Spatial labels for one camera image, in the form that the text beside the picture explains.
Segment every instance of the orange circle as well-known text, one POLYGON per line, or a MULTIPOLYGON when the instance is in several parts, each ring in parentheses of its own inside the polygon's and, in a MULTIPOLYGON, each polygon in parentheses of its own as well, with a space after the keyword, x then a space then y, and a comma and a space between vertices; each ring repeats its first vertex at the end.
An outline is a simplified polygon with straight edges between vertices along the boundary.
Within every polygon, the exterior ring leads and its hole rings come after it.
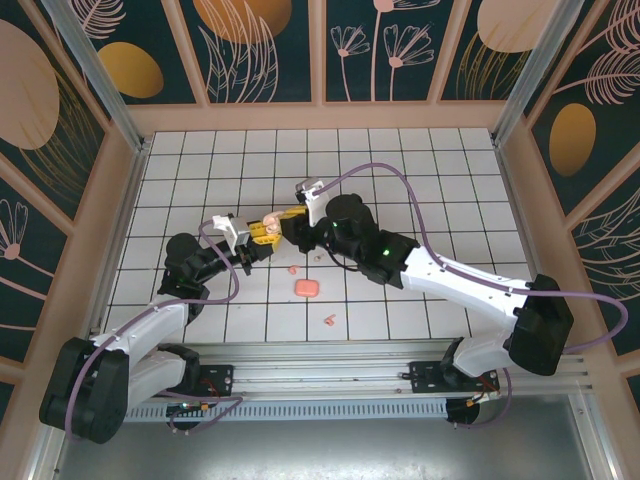
POLYGON ((218 37, 243 44, 264 40, 260 19, 267 24, 273 37, 281 33, 289 23, 292 9, 291 0, 193 0, 193 5, 202 21, 218 37))

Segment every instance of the small pink piece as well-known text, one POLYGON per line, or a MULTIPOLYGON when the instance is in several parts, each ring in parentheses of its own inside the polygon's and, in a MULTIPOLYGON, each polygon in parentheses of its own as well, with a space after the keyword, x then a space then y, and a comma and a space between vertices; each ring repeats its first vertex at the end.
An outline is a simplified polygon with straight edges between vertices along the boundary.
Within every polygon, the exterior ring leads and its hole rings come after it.
POLYGON ((296 282, 295 293, 299 297, 317 297, 320 285, 315 280, 300 279, 296 282))

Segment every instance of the white flower drawing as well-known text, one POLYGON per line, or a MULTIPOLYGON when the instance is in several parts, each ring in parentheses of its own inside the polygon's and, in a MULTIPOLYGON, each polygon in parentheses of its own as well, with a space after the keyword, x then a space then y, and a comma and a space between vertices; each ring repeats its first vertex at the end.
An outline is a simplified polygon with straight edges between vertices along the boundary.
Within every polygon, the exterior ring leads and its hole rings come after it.
POLYGON ((406 27, 400 36, 398 36, 398 25, 384 29, 384 46, 391 66, 389 100, 393 100, 393 80, 397 68, 433 61, 434 51, 428 49, 431 44, 429 28, 429 25, 423 28, 406 27))
POLYGON ((347 72, 344 66, 344 59, 352 55, 360 55, 371 50, 371 45, 367 42, 367 36, 360 27, 346 27, 344 32, 341 27, 333 27, 331 29, 331 39, 333 45, 340 56, 340 64, 342 66, 342 82, 344 83, 344 91, 347 95, 347 101, 351 101, 349 94, 349 85, 347 83, 347 72))

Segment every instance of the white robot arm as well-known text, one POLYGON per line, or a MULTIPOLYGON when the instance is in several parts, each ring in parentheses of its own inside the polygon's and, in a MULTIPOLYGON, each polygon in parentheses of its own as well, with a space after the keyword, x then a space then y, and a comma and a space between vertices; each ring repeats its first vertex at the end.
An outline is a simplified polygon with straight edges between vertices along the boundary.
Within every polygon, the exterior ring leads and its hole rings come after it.
POLYGON ((538 375, 555 373, 573 324, 566 302, 513 293, 559 290, 553 279, 538 275, 535 281, 526 282, 441 256, 436 261, 429 249, 415 240, 380 230, 358 195, 329 200, 326 193, 317 195, 322 186, 315 178, 300 183, 297 196, 306 203, 308 214, 281 222, 285 238, 302 252, 320 246, 355 261, 358 270, 375 283, 435 294, 495 322, 494 332, 452 343, 442 362, 451 382, 455 384, 458 373, 479 377, 514 364, 538 375), (502 291, 488 283, 506 288, 502 291))

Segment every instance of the cable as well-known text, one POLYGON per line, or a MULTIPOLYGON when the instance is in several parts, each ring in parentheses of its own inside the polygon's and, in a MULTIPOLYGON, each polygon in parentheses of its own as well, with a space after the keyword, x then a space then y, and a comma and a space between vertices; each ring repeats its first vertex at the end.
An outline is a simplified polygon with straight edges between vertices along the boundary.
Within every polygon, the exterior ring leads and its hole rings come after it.
POLYGON ((390 172, 395 174, 402 181, 402 183, 404 184, 404 186, 407 189, 407 192, 409 193, 409 197, 411 198, 411 202, 413 203, 413 208, 416 211, 416 217, 418 217, 418 223, 420 225, 420 233, 422 235, 423 246, 427 250, 427 252, 429 252, 429 255, 431 256, 431 258, 433 258, 433 260, 436 262, 436 264, 440 268, 442 268, 443 270, 448 270, 451 273, 454 273, 455 275, 458 275, 459 277, 464 278, 465 280, 470 280, 470 281, 475 282, 477 284, 483 285, 485 287, 493 288, 493 289, 499 290, 501 292, 505 292, 507 294, 524 295, 524 296, 531 296, 531 297, 576 297, 576 298, 588 298, 588 299, 591 299, 591 300, 596 300, 596 301, 600 301, 600 302, 609 303, 609 304, 613 305, 614 307, 616 307, 620 311, 620 320, 618 321, 617 325, 614 328, 611 329, 611 331, 609 331, 609 332, 605 333, 604 335, 602 335, 602 336, 600 336, 600 337, 598 337, 598 338, 596 338, 594 340, 591 340, 589 342, 581 343, 581 344, 578 344, 578 345, 573 345, 571 347, 565 347, 565 349, 563 350, 563 353, 576 353, 576 352, 579 352, 579 351, 584 350, 586 348, 590 348, 590 347, 594 347, 596 345, 600 345, 601 343, 604 343, 607 340, 610 340, 613 337, 615 337, 627 325, 627 323, 629 321, 629 311, 627 310, 627 307, 625 307, 622 302, 620 302, 619 300, 616 300, 615 298, 611 298, 611 297, 608 297, 606 295, 601 295, 599 293, 590 293, 590 292, 563 292, 563 291, 557 291, 557 290, 543 291, 543 290, 526 290, 526 289, 522 289, 522 288, 511 288, 511 287, 507 287, 505 285, 500 285, 498 283, 491 282, 490 280, 485 280, 483 278, 475 277, 474 275, 471 275, 471 274, 469 274, 467 272, 464 272, 462 270, 458 270, 455 267, 447 265, 440 258, 440 255, 438 255, 433 250, 431 245, 429 244, 429 239, 427 238, 427 229, 426 229, 425 224, 424 224, 424 219, 422 218, 422 212, 420 211, 420 204, 418 203, 418 199, 416 197, 416 194, 415 194, 413 188, 409 184, 409 181, 406 179, 406 177, 398 169, 392 167, 391 165, 387 165, 386 163, 374 162, 374 163, 366 163, 366 164, 357 166, 357 167, 352 168, 351 170, 349 170, 347 173, 345 173, 345 174, 341 175, 340 177, 336 178, 335 180, 329 182, 326 186, 316 190, 315 192, 313 192, 313 195, 314 196, 318 196, 318 195, 326 192, 330 188, 335 187, 340 182, 342 182, 344 179, 349 178, 353 174, 358 173, 361 170, 365 170, 367 168, 371 168, 371 169, 373 169, 373 168, 383 168, 385 170, 389 170, 390 172))
POLYGON ((480 375, 478 377, 480 379, 480 381, 483 383, 483 385, 485 387, 487 387, 489 390, 493 390, 494 392, 497 392, 498 389, 496 387, 494 387, 493 385, 491 385, 491 383, 487 382, 486 378, 484 378, 484 375, 480 375))
POLYGON ((220 394, 218 393, 218 390, 216 390, 216 387, 213 386, 213 382, 211 380, 209 380, 208 378, 203 378, 202 380, 200 380, 200 383, 207 384, 211 389, 211 393, 215 393, 216 397, 218 397, 218 401, 220 401, 220 394))
POLYGON ((187 305, 192 305, 192 304, 195 304, 195 305, 219 305, 221 303, 230 302, 231 300, 233 300, 238 295, 238 292, 240 291, 240 280, 238 279, 238 274, 236 273, 235 269, 233 268, 233 265, 231 265, 231 262, 229 262, 227 257, 222 253, 222 251, 220 251, 218 246, 213 242, 213 240, 211 240, 211 238, 209 238, 209 236, 206 233, 204 233, 204 227, 212 225, 212 224, 213 224, 213 220, 208 220, 208 221, 204 222, 202 225, 200 225, 198 227, 198 231, 200 232, 200 235, 202 236, 202 238, 204 238, 205 241, 209 244, 209 246, 213 249, 213 251, 216 253, 216 255, 218 255, 218 257, 220 257, 220 259, 222 260, 224 265, 227 267, 227 270, 229 270, 229 273, 231 274, 231 278, 233 279, 233 283, 234 283, 233 292, 231 293, 231 295, 229 295, 226 298, 221 298, 221 299, 216 299, 216 300, 195 300, 195 299, 194 300, 186 300, 186 299, 178 298, 178 299, 175 299, 175 300, 167 300, 165 302, 160 302, 159 304, 153 305, 153 306, 145 309, 144 311, 142 311, 141 313, 139 313, 135 317, 133 317, 131 320, 129 320, 127 323, 125 323, 122 327, 120 327, 118 330, 116 330, 116 332, 111 337, 109 337, 107 340, 105 340, 105 342, 102 345, 100 345, 98 348, 96 348, 94 350, 94 352, 89 356, 87 361, 84 363, 82 368, 80 369, 80 372, 78 373, 78 377, 76 378, 76 382, 73 384, 73 388, 71 389, 71 394, 69 395, 69 403, 67 405, 67 412, 66 412, 66 415, 65 415, 65 418, 64 418, 64 431, 65 431, 66 436, 69 439, 69 441, 76 441, 75 437, 73 436, 72 429, 71 429, 71 420, 73 418, 73 410, 74 410, 75 405, 76 405, 76 400, 78 399, 78 392, 80 392, 80 388, 82 387, 82 382, 84 381, 85 377, 87 376, 87 373, 89 372, 89 369, 91 368, 91 365, 94 364, 94 362, 97 360, 97 358, 100 356, 100 354, 102 352, 104 352, 106 350, 106 348, 109 345, 111 345, 114 341, 116 341, 116 339, 118 339, 124 332, 126 332, 133 325, 135 325, 140 320, 145 318, 151 312, 158 311, 161 308, 170 307, 170 306, 173 306, 173 305, 183 305, 183 304, 187 304, 187 305))
POLYGON ((475 430, 478 428, 485 428, 491 425, 495 425, 500 422, 506 415, 509 409, 511 408, 511 401, 513 400, 513 387, 511 385, 511 375, 509 375, 509 371, 506 368, 503 368, 504 376, 507 379, 507 403, 505 403, 504 408, 500 411, 498 415, 496 415, 491 420, 487 420, 482 423, 454 423, 454 428, 463 427, 469 430, 475 430))
MULTIPOLYGON (((173 393, 173 392, 169 392, 167 390, 163 390, 162 392, 160 392, 160 395, 164 395, 166 397, 173 397, 173 398, 179 398, 181 400, 191 400, 194 402, 201 402, 202 400, 207 400, 207 399, 212 399, 215 397, 194 397, 193 395, 182 395, 180 393, 173 393)), ((226 408, 225 410, 223 410, 222 412, 220 412, 218 415, 216 415, 214 418, 212 418, 211 420, 208 420, 206 422, 201 422, 200 424, 196 425, 193 428, 190 428, 189 430, 185 431, 185 435, 191 435, 194 433, 198 433, 198 432, 202 432, 208 428, 213 427, 216 423, 218 423, 222 417, 229 415, 229 413, 231 413, 233 410, 235 410, 236 408, 238 408, 238 406, 244 401, 244 398, 242 397, 220 397, 218 399, 218 403, 216 404, 216 406, 218 406, 218 404, 220 402, 235 402, 233 405, 231 405, 230 407, 226 408)), ((174 424, 174 420, 176 419, 176 417, 182 412, 180 412, 180 410, 174 412, 171 417, 169 417, 169 426, 171 427, 171 429, 174 432, 177 432, 177 427, 174 424)))
POLYGON ((329 254, 329 258, 331 260, 333 260, 333 263, 335 263, 336 265, 338 265, 339 267, 344 268, 346 271, 348 272, 357 272, 358 269, 357 268, 353 268, 353 267, 348 267, 347 265, 345 265, 344 263, 340 263, 338 261, 338 259, 333 255, 333 253, 331 253, 330 251, 327 250, 327 253, 329 254))

